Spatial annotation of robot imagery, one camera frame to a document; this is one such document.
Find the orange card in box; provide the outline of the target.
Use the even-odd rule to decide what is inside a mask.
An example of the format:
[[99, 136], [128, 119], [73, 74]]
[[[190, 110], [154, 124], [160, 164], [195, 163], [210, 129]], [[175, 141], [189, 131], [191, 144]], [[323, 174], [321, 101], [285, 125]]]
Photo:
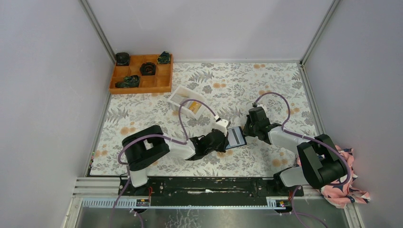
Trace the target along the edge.
[[201, 107], [201, 104], [199, 102], [191, 101], [188, 109], [192, 113], [197, 114], [197, 112], [199, 111], [200, 107]]

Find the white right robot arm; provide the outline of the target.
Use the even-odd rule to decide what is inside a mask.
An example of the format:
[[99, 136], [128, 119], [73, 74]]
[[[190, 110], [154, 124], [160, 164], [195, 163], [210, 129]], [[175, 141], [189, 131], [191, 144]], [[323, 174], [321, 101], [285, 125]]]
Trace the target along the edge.
[[291, 187], [298, 185], [310, 185], [314, 189], [326, 185], [343, 186], [352, 177], [347, 161], [328, 135], [309, 137], [288, 131], [278, 123], [270, 123], [261, 106], [249, 110], [244, 135], [298, 155], [298, 167], [284, 169], [273, 176], [272, 188], [277, 195], [284, 196]]

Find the pink patterned cloth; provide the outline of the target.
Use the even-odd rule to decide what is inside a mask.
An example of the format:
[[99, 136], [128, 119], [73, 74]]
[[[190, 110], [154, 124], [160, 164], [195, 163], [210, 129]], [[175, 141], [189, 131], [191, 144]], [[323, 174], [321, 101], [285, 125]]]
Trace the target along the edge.
[[342, 149], [336, 145], [338, 152], [346, 159], [347, 164], [351, 171], [350, 181], [343, 186], [330, 186], [326, 185], [317, 191], [333, 206], [343, 209], [349, 203], [367, 204], [370, 202], [370, 194], [367, 191], [360, 190], [353, 186], [354, 181], [358, 178], [355, 174], [353, 163], [355, 158], [353, 156], [353, 148]]

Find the white plastic card box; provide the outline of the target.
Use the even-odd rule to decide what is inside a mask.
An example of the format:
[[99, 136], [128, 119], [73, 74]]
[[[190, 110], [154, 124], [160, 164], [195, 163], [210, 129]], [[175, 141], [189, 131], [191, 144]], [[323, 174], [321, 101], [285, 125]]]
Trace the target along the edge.
[[179, 111], [180, 105], [183, 105], [180, 111], [181, 114], [188, 118], [198, 120], [206, 110], [206, 107], [202, 105], [197, 114], [192, 113], [188, 107], [191, 101], [196, 100], [204, 103], [207, 102], [206, 98], [202, 94], [180, 85], [172, 92], [167, 101], [174, 111]]

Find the dark green rolled item front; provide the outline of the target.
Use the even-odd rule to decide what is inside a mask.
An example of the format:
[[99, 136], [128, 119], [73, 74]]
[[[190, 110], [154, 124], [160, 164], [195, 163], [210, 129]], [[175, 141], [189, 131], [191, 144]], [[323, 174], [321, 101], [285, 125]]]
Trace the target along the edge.
[[116, 82], [116, 88], [136, 88], [139, 87], [140, 77], [138, 75], [126, 76], [123, 81]]

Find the black metal base rail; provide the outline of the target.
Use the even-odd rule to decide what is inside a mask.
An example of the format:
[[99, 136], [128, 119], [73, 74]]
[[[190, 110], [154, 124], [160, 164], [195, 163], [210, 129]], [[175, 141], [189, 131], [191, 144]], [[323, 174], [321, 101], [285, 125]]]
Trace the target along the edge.
[[127, 180], [120, 178], [118, 193], [123, 196], [145, 197], [150, 200], [159, 198], [202, 199], [242, 199], [268, 197], [289, 200], [291, 196], [301, 197], [301, 188], [281, 187], [273, 178], [258, 177], [150, 177], [141, 187], [133, 187]]

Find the floral paper table mat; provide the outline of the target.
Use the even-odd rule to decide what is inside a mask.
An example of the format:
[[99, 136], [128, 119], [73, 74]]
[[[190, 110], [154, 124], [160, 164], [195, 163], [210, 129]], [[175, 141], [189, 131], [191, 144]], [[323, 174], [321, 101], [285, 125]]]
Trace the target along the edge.
[[[178, 63], [173, 66], [173, 85], [202, 94], [209, 106], [198, 119], [178, 114], [168, 103], [169, 93], [113, 95], [93, 155], [91, 176], [116, 176], [126, 172], [117, 161], [122, 140], [152, 125], [184, 140], [207, 134], [213, 114], [244, 126], [251, 104], [259, 99], [273, 123], [300, 134], [317, 135], [299, 68], [295, 63]], [[164, 156], [148, 167], [151, 176], [270, 177], [295, 164], [293, 152], [247, 138], [242, 147], [225, 153], [212, 152], [197, 161]]]

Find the orange compartment tray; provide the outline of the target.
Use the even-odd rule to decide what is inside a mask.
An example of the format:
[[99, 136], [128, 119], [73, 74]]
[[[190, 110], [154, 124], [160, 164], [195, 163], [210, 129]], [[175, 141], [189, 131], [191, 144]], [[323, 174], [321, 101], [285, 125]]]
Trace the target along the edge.
[[[115, 62], [109, 92], [113, 95], [168, 93], [173, 84], [173, 54], [131, 55], [126, 65]], [[123, 88], [123, 82], [133, 76], [135, 87]]]

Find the dark green rolled item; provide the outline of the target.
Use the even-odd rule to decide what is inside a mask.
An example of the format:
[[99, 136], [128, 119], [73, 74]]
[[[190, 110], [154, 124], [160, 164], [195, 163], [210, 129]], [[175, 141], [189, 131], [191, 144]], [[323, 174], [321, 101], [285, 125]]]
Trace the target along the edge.
[[116, 88], [136, 88], [139, 87], [140, 77], [138, 75], [126, 76], [123, 81], [116, 82]]
[[157, 58], [157, 63], [160, 65], [166, 65], [171, 63], [171, 54], [167, 51], [161, 53]]

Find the black red rolled item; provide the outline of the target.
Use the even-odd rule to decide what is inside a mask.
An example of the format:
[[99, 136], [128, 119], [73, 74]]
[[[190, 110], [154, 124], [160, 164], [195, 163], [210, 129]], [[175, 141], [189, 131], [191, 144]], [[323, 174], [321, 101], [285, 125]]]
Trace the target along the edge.
[[143, 63], [140, 66], [139, 71], [142, 76], [154, 76], [156, 73], [156, 64], [153, 62]]

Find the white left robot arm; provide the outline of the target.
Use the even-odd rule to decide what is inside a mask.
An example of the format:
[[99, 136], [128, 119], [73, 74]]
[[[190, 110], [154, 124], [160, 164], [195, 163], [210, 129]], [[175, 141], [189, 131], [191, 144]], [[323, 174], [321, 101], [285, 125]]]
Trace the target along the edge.
[[123, 152], [118, 155], [126, 157], [130, 177], [129, 189], [135, 195], [147, 191], [147, 168], [165, 155], [186, 161], [197, 161], [213, 151], [226, 152], [229, 145], [228, 132], [212, 129], [207, 135], [192, 137], [186, 142], [165, 135], [158, 125], [153, 125], [122, 140]]

